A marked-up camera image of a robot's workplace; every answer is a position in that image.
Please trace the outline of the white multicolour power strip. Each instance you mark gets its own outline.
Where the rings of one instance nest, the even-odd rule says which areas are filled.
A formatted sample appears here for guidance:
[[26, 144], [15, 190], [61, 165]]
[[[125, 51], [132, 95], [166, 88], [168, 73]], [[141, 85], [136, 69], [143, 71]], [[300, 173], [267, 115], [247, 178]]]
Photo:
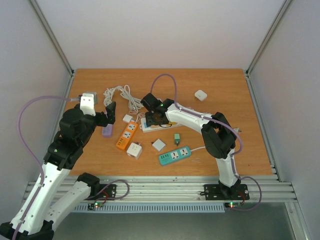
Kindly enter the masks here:
[[161, 131], [165, 129], [172, 129], [172, 128], [177, 128], [177, 127], [182, 127], [182, 124], [179, 123], [170, 123], [166, 125], [151, 125], [147, 126], [146, 118], [143, 117], [140, 119], [140, 129], [142, 130], [143, 133], [151, 133], [155, 131]]

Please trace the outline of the peach cube adapter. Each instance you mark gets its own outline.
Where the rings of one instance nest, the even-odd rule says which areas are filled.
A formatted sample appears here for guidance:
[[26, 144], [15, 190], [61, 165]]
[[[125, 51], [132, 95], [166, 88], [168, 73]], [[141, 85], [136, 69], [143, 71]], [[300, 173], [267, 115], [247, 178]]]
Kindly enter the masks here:
[[159, 131], [160, 129], [164, 129], [165, 127], [164, 126], [161, 126], [161, 125], [152, 125], [150, 126], [150, 129], [152, 131]]

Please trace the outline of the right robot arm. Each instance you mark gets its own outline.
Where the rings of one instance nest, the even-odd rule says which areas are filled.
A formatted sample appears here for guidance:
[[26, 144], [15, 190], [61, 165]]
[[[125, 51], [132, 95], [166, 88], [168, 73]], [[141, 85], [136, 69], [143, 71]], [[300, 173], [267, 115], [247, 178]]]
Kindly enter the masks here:
[[232, 154], [235, 153], [236, 135], [222, 113], [214, 115], [186, 108], [172, 99], [160, 101], [152, 93], [142, 98], [146, 115], [157, 125], [175, 122], [202, 135], [205, 149], [216, 159], [219, 171], [219, 188], [224, 198], [234, 197], [241, 181], [238, 179]]

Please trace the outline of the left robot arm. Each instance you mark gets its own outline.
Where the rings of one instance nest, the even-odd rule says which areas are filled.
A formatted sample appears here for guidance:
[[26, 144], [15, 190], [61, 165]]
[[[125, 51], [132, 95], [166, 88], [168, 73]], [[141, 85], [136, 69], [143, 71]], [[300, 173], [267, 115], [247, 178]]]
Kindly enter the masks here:
[[116, 103], [96, 112], [94, 103], [84, 108], [81, 101], [65, 111], [60, 130], [49, 145], [36, 184], [17, 215], [0, 225], [1, 236], [9, 240], [51, 240], [67, 215], [86, 198], [96, 199], [101, 193], [100, 179], [81, 174], [72, 188], [53, 203], [56, 192], [84, 152], [96, 127], [106, 127], [116, 120]]

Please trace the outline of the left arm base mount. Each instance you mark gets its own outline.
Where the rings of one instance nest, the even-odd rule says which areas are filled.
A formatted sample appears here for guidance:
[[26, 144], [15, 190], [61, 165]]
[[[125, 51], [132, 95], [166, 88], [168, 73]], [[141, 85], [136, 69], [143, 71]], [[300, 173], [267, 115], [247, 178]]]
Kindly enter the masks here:
[[99, 194], [96, 196], [89, 196], [88, 198], [86, 198], [85, 200], [98, 200], [98, 199], [111, 199], [113, 200], [116, 197], [116, 193], [117, 193], [117, 185], [116, 184], [108, 184], [108, 187], [106, 187], [106, 184], [101, 184], [99, 187]]

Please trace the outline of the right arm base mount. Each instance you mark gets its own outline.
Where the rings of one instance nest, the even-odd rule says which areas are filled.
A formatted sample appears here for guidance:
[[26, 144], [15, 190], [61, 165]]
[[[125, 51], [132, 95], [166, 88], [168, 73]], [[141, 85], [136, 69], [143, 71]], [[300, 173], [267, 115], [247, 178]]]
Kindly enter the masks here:
[[230, 200], [249, 200], [249, 190], [246, 184], [238, 184], [226, 187], [222, 184], [205, 184], [201, 196], [205, 196], [207, 201], [230, 201]]

